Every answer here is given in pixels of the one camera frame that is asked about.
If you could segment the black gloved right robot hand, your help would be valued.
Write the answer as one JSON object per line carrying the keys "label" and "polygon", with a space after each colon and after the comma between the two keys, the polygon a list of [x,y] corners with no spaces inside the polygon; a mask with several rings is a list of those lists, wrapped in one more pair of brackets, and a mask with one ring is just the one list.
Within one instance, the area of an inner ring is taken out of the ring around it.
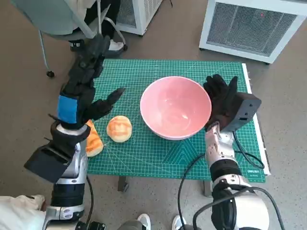
{"label": "black gloved right robot hand", "polygon": [[219,124],[220,130],[226,128],[232,118],[232,103],[237,93],[238,77],[234,76],[229,84],[219,74],[207,76],[203,84],[211,100],[212,111],[205,130],[209,131],[214,125]]}

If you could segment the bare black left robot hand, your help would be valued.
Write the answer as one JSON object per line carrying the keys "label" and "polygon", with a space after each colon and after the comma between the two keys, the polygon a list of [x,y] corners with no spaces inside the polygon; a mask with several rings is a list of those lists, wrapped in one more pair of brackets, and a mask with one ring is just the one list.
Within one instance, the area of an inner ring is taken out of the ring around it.
{"label": "bare black left robot hand", "polygon": [[125,88],[118,88],[106,99],[94,101],[94,79],[103,70],[110,37],[97,34],[78,53],[62,86],[58,99],[57,118],[66,129],[79,129],[88,120],[98,120],[109,114]]}

